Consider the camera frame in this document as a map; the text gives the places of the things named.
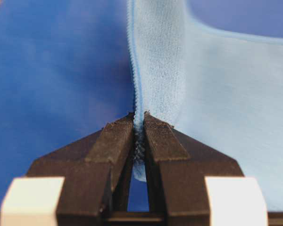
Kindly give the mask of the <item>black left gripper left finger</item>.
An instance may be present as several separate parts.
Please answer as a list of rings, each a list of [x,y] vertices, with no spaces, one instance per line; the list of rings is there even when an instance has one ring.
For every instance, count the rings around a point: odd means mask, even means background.
[[[60,226],[99,226],[128,205],[134,147],[133,114],[36,159],[28,177],[64,177],[56,210]]]

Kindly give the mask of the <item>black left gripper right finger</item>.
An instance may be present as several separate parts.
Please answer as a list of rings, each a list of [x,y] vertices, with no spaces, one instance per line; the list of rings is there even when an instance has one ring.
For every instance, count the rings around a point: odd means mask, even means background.
[[[205,176],[243,176],[238,162],[144,115],[146,177],[150,211],[162,212],[168,226],[208,226]]]

